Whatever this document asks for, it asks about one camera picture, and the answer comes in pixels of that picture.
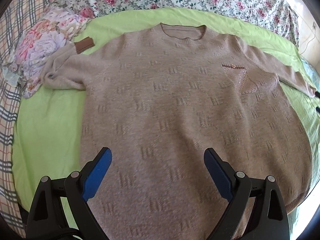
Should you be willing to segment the beige knit sweater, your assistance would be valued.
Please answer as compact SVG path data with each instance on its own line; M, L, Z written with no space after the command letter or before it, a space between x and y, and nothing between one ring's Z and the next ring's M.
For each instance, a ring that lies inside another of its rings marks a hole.
M89 55L68 44L41 82L86 91L80 160L112 151L89 201L110 239L205 239L227 206L207 148L250 177L274 176L287 212L309 192L310 142L281 83L309 97L315 89L237 36L159 24Z

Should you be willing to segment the light green bed sheet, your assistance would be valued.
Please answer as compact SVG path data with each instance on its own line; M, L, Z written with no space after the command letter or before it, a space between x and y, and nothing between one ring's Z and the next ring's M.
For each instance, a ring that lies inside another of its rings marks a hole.
M249 46L256 47L274 56L282 64L292 67L312 87L296 49L286 39L239 20L191 9L125 11L96 18L80 34L80 38L93 38L95 44L82 54L89 55L123 34L143 31L159 24L205 26L220 34L237 36ZM318 101L286 83L281 83L281 87L310 142L312 177L309 194L319 181L319 115L316 113ZM22 101L15 126L13 171L19 201L25 209L30 209L36 185L42 176L61 178L83 167L80 160L80 141L85 98L85 90L42 86L34 96ZM288 212L290 218L295 217L302 202Z

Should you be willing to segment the pastel floral pillow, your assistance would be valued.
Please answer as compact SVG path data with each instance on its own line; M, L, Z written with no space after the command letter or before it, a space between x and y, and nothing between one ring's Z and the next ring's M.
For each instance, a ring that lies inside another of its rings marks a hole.
M9 59L1 65L5 81L12 87L19 86L25 99L32 97L41 86L40 74L49 57L84 30L93 17L87 9L78 14L62 7L48 9L39 22L23 33Z

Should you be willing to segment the plaid bed sheet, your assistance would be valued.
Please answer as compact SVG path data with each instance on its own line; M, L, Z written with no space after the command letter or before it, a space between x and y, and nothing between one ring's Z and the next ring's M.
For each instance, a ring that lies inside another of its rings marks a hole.
M22 35L42 15L50 0L1 0L1 66L8 64ZM12 174L14 126L20 106L20 89L1 77L1 239L24 237Z

